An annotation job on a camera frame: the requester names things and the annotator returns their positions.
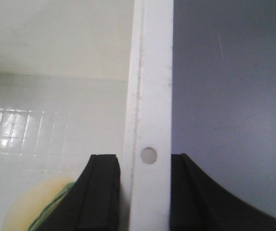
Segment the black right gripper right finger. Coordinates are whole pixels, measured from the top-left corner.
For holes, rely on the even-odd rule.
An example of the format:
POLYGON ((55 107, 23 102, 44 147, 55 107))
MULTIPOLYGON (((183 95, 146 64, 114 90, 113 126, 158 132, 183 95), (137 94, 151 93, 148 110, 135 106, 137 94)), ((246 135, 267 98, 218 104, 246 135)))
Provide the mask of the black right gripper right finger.
POLYGON ((276 218, 237 198, 186 154, 171 156, 172 231, 276 231, 276 218))

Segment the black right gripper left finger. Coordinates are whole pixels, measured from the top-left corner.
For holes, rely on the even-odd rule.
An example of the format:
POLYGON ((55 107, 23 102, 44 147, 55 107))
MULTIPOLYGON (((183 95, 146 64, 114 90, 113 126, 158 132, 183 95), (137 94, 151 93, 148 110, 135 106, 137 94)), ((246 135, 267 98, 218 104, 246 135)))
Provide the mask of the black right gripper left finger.
POLYGON ((41 224, 42 231, 116 231, 120 167, 114 154, 91 155, 78 180, 41 224))

